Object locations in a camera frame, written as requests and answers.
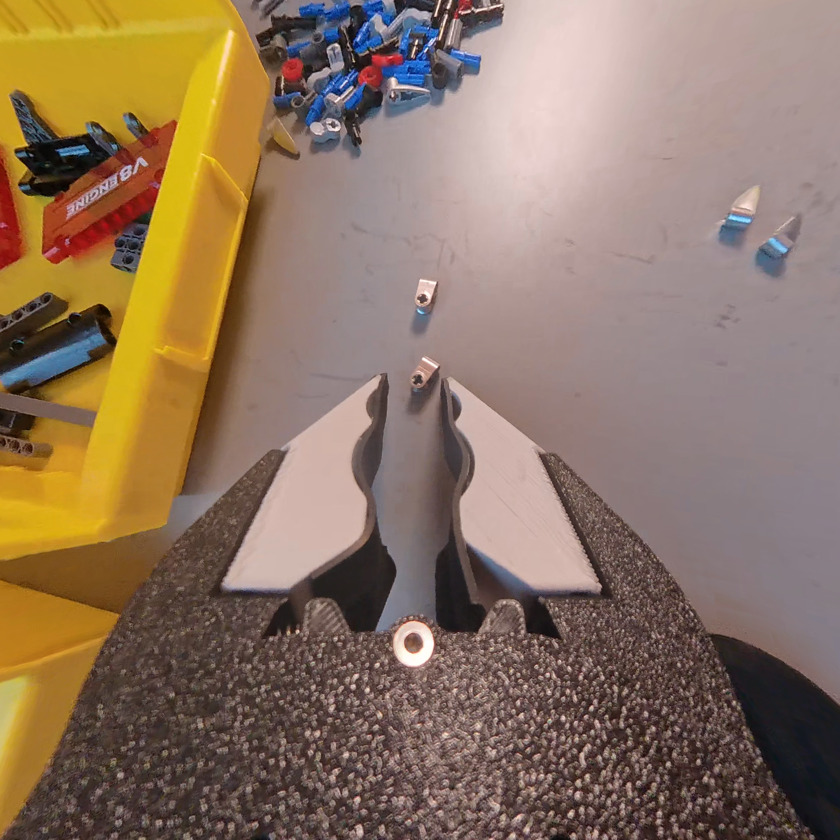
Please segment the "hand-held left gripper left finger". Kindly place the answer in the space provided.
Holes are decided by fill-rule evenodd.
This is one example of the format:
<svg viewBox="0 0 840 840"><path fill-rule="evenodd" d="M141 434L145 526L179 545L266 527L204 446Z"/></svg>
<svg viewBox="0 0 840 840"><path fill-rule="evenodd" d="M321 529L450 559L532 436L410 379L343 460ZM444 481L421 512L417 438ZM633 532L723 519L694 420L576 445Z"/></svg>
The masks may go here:
<svg viewBox="0 0 840 840"><path fill-rule="evenodd" d="M290 594L368 541L388 393L387 374L373 376L282 449L223 592Z"/></svg>

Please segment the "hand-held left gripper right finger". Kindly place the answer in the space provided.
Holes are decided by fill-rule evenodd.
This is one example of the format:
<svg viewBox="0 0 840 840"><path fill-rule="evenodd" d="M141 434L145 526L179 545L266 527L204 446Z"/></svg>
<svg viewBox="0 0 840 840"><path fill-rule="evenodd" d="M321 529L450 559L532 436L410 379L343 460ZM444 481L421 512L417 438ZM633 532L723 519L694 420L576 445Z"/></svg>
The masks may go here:
<svg viewBox="0 0 840 840"><path fill-rule="evenodd" d="M598 597L602 583L545 451L453 377L441 383L451 530L467 597Z"/></svg>

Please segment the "silver tooth piece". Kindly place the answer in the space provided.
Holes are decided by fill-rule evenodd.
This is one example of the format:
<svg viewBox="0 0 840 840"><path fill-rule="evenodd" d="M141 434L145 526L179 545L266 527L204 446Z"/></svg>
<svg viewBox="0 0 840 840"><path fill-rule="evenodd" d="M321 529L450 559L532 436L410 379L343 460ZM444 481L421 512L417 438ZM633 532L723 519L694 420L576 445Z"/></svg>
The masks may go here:
<svg viewBox="0 0 840 840"><path fill-rule="evenodd" d="M739 195L722 219L721 231L740 233L749 228L757 213L760 196L761 185L753 185Z"/></svg>
<svg viewBox="0 0 840 840"><path fill-rule="evenodd" d="M798 213L787 219L758 248L760 256L768 260L783 260L796 245L802 230L802 216Z"/></svg>

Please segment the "grey desk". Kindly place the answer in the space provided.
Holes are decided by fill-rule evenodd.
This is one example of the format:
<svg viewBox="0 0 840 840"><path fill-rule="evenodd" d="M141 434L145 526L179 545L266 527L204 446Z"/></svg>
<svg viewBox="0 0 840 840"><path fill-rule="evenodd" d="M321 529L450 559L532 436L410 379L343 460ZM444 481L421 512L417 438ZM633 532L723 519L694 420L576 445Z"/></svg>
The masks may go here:
<svg viewBox="0 0 840 840"><path fill-rule="evenodd" d="M117 612L267 450L375 373L381 626L434 607L448 535L422 355L640 534L714 634L838 699L838 2L508 2L475 76L262 150L166 527L11 560ZM761 185L752 224L721 221ZM761 246L800 214L786 259ZM438 282L426 317L421 278Z"/></svg>

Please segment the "yellow plastic bin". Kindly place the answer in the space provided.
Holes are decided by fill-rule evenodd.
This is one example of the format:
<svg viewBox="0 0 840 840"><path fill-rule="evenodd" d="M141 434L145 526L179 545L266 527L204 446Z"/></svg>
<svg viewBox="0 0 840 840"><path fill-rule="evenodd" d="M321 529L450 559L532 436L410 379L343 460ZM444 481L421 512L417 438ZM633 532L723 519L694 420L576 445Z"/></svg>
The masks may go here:
<svg viewBox="0 0 840 840"><path fill-rule="evenodd" d="M162 526L181 488L259 162L269 79L231 2L2 2L2 151L24 254L2 270L2 315L45 291L101 303L105 358L35 390L95 412L91 427L35 420L52 445L2 453L2 560ZM26 141L9 99L26 94L58 135L99 123L134 142L178 122L138 268L112 266L114 237L53 265L41 254L48 198L18 189Z"/></svg>
<svg viewBox="0 0 840 840"><path fill-rule="evenodd" d="M1 831L56 750L118 614L1 583Z"/></svg>

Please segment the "heap of dark brick parts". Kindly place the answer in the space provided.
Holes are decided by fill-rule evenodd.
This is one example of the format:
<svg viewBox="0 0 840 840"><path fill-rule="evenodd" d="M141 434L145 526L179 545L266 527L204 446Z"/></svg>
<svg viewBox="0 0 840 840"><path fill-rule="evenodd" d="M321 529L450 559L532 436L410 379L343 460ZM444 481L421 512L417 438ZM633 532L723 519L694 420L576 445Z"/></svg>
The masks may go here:
<svg viewBox="0 0 840 840"><path fill-rule="evenodd" d="M22 91L12 91L9 99L26 141L14 152L26 168L18 183L22 194L48 198L51 203L71 184L128 146L97 122L87 122L84 133L58 135ZM134 140L149 132L131 112L124 113L123 120ZM128 272L137 270L152 211L114 236L112 266ZM51 444L30 437L39 418L87 427L94 424L93 411L43 401L30 393L107 357L117 343L111 320L110 309L101 303L70 311L69 302L51 291L2 315L4 456L34 463L52 455Z"/></svg>

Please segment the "tan claw piece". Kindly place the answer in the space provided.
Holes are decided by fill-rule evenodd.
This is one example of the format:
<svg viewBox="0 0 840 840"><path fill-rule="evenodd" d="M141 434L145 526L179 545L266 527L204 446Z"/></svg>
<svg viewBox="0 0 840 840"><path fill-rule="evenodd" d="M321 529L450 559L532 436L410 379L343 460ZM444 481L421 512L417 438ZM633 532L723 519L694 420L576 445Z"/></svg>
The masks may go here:
<svg viewBox="0 0 840 840"><path fill-rule="evenodd" d="M286 125L278 118L270 119L262 130L264 151L277 152L292 160L300 158L297 144Z"/></svg>

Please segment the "red printed panel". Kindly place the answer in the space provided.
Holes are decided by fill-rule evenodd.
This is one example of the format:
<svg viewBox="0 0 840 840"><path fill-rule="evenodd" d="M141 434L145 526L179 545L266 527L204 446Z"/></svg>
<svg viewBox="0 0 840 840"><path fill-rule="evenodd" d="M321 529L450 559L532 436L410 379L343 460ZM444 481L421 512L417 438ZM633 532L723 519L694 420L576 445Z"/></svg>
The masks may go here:
<svg viewBox="0 0 840 840"><path fill-rule="evenodd" d="M45 207L41 254L48 262L79 257L153 209L177 125L172 120L147 132Z"/></svg>

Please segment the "red brick beam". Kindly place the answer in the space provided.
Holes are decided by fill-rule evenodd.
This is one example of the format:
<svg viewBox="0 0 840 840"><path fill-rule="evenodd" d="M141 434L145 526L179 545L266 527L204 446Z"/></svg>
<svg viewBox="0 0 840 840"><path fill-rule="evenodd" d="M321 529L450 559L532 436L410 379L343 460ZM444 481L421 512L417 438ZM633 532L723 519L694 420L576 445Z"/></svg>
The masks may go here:
<svg viewBox="0 0 840 840"><path fill-rule="evenodd" d="M1 270L19 261L25 251L21 224L4 151L1 150Z"/></svg>

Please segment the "pile of small brick parts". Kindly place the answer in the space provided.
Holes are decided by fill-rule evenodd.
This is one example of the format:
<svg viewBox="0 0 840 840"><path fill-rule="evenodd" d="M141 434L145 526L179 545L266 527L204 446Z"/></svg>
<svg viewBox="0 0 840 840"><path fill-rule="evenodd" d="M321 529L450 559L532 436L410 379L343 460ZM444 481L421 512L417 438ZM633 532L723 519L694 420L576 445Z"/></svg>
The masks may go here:
<svg viewBox="0 0 840 840"><path fill-rule="evenodd" d="M295 117L312 145L346 140L353 149L371 115L416 109L477 75L481 56L464 41L506 11L502 1L305 2L282 12L283 4L251 2L267 22L255 46L276 72L277 117Z"/></svg>

